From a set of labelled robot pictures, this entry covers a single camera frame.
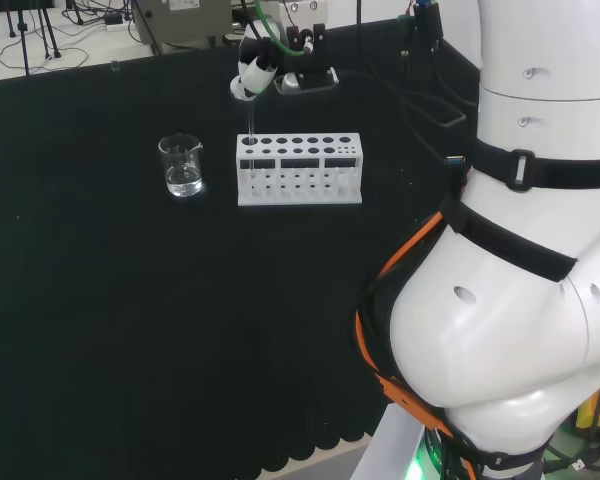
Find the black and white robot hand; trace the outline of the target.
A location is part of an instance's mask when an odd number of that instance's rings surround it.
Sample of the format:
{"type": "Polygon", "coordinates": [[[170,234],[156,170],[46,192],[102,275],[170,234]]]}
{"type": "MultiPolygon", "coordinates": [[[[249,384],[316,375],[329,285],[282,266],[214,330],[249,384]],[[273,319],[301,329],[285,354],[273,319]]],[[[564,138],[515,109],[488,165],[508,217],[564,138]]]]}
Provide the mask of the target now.
{"type": "Polygon", "coordinates": [[[259,20],[248,24],[239,44],[238,74],[230,83],[234,98],[253,101],[267,89],[282,63],[282,53],[259,20]]]}

